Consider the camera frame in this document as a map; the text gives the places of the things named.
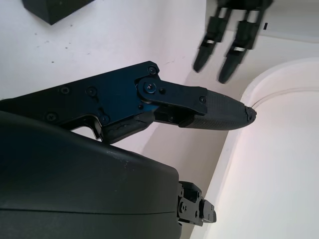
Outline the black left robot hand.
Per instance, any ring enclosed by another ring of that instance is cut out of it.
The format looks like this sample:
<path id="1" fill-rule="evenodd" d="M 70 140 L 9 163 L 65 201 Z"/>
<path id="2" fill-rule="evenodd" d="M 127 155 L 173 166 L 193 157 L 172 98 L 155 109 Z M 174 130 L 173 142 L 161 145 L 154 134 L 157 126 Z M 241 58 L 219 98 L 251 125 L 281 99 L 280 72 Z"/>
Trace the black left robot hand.
<path id="1" fill-rule="evenodd" d="M 199 73 L 213 54 L 215 46 L 222 41 L 232 11 L 243 10 L 244 18 L 237 24 L 234 40 L 218 76 L 218 82 L 226 84 L 247 52 L 253 49 L 265 12 L 272 3 L 271 0 L 218 0 L 215 15 L 209 18 L 193 70 Z"/>

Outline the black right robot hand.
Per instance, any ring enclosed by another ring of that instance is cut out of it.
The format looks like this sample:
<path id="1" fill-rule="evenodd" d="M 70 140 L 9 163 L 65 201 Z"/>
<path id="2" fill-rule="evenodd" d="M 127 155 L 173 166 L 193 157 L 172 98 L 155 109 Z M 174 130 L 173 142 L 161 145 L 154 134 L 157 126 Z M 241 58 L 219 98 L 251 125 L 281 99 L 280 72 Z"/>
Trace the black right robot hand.
<path id="1" fill-rule="evenodd" d="M 114 144 L 153 122 L 234 130 L 256 112 L 158 73 L 148 61 L 1 101 L 1 238 L 178 239 L 216 222 L 175 168 Z"/>

